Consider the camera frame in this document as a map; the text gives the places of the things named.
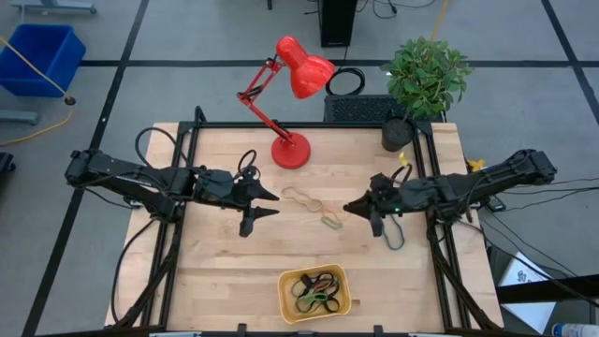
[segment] lamp shade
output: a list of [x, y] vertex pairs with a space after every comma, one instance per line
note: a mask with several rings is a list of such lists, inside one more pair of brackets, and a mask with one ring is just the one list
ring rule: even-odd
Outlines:
[[291, 70], [291, 90], [303, 99], [322, 89], [335, 72], [329, 60], [309, 55], [294, 37], [283, 37], [277, 43], [277, 54]]

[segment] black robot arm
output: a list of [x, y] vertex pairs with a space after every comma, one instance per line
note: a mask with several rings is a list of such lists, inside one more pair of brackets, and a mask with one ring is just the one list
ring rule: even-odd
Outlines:
[[[252, 158], [245, 168], [241, 162]], [[75, 151], [66, 170], [66, 181], [78, 188], [102, 186], [124, 197], [125, 202], [142, 204], [152, 219], [166, 223], [182, 220], [183, 202], [192, 201], [206, 205], [234, 209], [243, 213], [240, 236], [252, 233], [254, 220], [279, 211], [253, 208], [255, 198], [278, 200], [255, 179], [258, 170], [253, 166], [256, 151], [246, 153], [238, 172], [220, 169], [151, 168], [115, 159], [99, 150]]]
[[519, 184], [551, 183], [557, 170], [543, 152], [520, 150], [503, 163], [470, 174], [447, 174], [397, 183], [379, 173], [370, 190], [343, 206], [347, 212], [369, 219], [375, 237], [383, 232], [381, 218], [407, 212], [434, 211], [437, 219], [454, 222], [472, 203], [483, 201]]

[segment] green leaves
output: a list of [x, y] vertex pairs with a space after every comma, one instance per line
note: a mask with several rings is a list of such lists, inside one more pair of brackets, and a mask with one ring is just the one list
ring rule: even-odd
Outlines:
[[387, 89], [412, 116], [434, 117], [449, 110], [452, 93], [461, 100], [467, 89], [464, 78], [472, 69], [463, 62], [467, 57], [449, 49], [447, 42], [411, 39], [394, 56], [381, 70], [391, 73]]

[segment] blue plastic crate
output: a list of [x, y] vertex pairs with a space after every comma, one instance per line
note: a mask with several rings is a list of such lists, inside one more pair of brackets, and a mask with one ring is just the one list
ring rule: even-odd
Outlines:
[[[85, 54], [85, 46], [67, 25], [22, 24], [9, 42], [64, 90], [73, 80]], [[0, 84], [14, 95], [62, 96], [9, 48], [0, 53]]]

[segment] wooden tabletop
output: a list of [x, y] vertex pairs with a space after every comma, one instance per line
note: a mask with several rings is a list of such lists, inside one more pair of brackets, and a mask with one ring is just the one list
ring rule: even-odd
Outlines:
[[[177, 124], [158, 124], [173, 136]], [[259, 200], [256, 205], [278, 209], [274, 216], [256, 220], [249, 238], [239, 237], [238, 212], [188, 203], [183, 241], [168, 320], [169, 330], [236, 330], [246, 323], [249, 331], [443, 331], [429, 242], [423, 213], [401, 219], [405, 246], [387, 248], [374, 238], [367, 220], [342, 211], [348, 201], [361, 197], [378, 172], [390, 175], [401, 165], [398, 154], [381, 146], [377, 129], [300, 129], [312, 144], [308, 164], [296, 170], [277, 167], [270, 157], [275, 137], [269, 129], [201, 129], [195, 165], [237, 170], [238, 161], [256, 149], [261, 182], [282, 196], [295, 186], [337, 210], [343, 228], [333, 230], [320, 215], [306, 211], [292, 200]], [[465, 173], [458, 131], [453, 124], [433, 125], [442, 173]], [[431, 174], [426, 141], [421, 137], [428, 174]], [[404, 149], [415, 163], [413, 146]], [[173, 146], [152, 133], [147, 158], [155, 167], [170, 164]], [[417, 179], [416, 170], [412, 179]], [[127, 240], [148, 222], [143, 210], [134, 211]], [[393, 242], [397, 229], [388, 217], [386, 229]], [[121, 268], [117, 291], [120, 316], [137, 299], [148, 281], [158, 225], [144, 233], [129, 249]], [[485, 244], [481, 234], [466, 226], [454, 226], [461, 276], [480, 307], [502, 325]], [[352, 295], [348, 315], [288, 325], [281, 317], [277, 280], [283, 271], [329, 263], [346, 271]], [[455, 293], [448, 285], [454, 325], [458, 326]], [[162, 289], [157, 292], [154, 313], [159, 311]], [[110, 315], [107, 324], [111, 323]], [[153, 315], [152, 322], [157, 322]]]

